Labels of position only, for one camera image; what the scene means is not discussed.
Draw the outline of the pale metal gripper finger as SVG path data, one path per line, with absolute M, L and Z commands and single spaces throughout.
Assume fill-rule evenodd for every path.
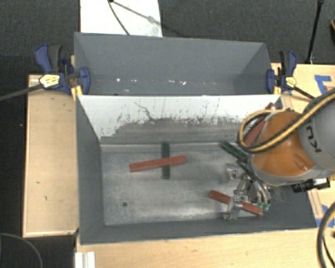
M 226 163 L 225 164 L 225 178 L 226 180 L 238 179 L 241 171 L 237 164 Z
M 224 220 L 235 221 L 240 211 L 242 210 L 242 204 L 240 203 L 239 197 L 230 197 L 227 202 L 227 211 L 223 214 Z

